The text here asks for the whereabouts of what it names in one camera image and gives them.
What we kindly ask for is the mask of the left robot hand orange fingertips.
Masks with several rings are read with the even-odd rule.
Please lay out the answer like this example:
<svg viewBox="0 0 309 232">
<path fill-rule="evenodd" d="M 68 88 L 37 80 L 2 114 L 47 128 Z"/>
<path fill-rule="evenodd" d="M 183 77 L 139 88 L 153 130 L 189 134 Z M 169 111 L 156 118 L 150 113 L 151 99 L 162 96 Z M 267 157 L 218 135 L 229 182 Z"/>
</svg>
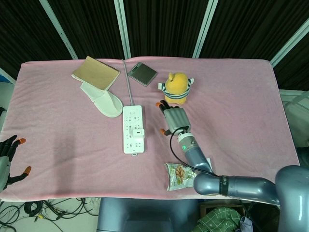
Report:
<svg viewBox="0 0 309 232">
<path fill-rule="evenodd" d="M 21 175 L 11 177 L 10 168 L 16 149 L 26 142 L 25 138 L 17 139 L 14 135 L 0 143 L 0 191 L 4 191 L 8 185 L 24 180 L 29 176 L 31 167 L 27 167 Z"/>
</svg>

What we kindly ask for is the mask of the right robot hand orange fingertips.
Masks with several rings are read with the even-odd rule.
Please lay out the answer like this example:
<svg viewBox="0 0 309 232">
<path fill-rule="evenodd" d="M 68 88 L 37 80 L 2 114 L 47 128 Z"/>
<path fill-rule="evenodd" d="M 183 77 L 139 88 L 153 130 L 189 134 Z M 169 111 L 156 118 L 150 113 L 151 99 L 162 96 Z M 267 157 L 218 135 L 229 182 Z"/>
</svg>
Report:
<svg viewBox="0 0 309 232">
<path fill-rule="evenodd" d="M 156 103 L 165 117 L 168 129 L 160 129 L 160 132 L 165 135 L 180 135 L 191 130 L 191 124 L 187 114 L 183 108 L 179 106 L 170 106 L 165 100 Z"/>
</svg>

